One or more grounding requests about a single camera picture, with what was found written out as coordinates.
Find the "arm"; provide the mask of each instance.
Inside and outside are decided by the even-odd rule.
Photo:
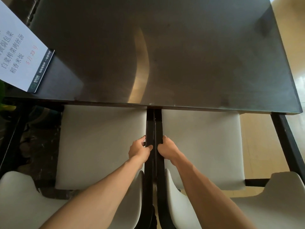
[[[152,145],[143,147],[144,140],[145,136],[134,141],[123,165],[65,204],[40,229],[108,228],[137,171],[153,149]]]
[[[196,169],[171,139],[163,136],[158,151],[177,167],[202,228],[256,228],[230,198]]]

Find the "person's right arm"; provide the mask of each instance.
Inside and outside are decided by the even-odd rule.
[[[163,136],[159,153],[177,167],[185,192],[202,228],[256,229],[239,207]]]

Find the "dark table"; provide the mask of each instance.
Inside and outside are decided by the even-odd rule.
[[[56,57],[8,97],[302,112],[269,0],[41,0],[30,28]]]

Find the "beige floor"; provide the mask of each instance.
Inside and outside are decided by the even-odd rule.
[[[305,0],[273,0],[272,7],[305,111]],[[272,173],[288,171],[270,115],[242,114],[240,120],[246,178],[269,178]],[[287,116],[287,120],[305,157],[305,113]],[[262,187],[247,187],[224,193],[228,197],[245,197],[261,191]]]

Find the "menu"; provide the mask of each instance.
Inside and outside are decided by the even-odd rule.
[[[35,93],[54,54],[0,0],[0,79]]]

